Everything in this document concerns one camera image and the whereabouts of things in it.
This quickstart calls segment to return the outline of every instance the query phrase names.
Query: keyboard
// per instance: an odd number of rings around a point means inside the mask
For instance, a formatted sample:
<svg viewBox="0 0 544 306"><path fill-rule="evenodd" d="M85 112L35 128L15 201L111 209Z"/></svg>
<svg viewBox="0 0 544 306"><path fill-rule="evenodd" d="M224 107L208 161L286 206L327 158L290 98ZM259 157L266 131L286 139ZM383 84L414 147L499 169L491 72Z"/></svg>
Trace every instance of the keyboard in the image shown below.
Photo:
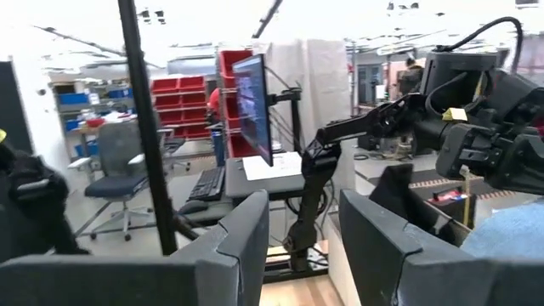
<svg viewBox="0 0 544 306"><path fill-rule="evenodd" d="M216 201L223 194L224 167L202 171L201 177L190 192L189 200Z"/></svg>

